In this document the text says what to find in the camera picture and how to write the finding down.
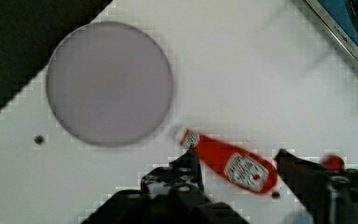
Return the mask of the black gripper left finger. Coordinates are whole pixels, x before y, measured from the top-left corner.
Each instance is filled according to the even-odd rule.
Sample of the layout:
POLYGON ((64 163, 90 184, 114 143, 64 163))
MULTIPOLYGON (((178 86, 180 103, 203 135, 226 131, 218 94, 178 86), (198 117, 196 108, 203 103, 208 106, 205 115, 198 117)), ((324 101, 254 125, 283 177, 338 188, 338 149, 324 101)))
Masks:
POLYGON ((188 150, 145 175, 138 189, 111 196, 83 224, 249 224, 226 203, 205 193, 200 159, 188 150))

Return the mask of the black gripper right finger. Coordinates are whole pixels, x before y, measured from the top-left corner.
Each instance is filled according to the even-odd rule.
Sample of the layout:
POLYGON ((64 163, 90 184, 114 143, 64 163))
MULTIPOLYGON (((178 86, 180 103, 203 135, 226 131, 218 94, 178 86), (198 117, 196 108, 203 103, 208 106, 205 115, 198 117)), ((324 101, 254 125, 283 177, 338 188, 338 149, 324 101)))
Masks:
POLYGON ((277 171, 314 224, 358 224, 358 170, 330 170, 280 149, 277 171))

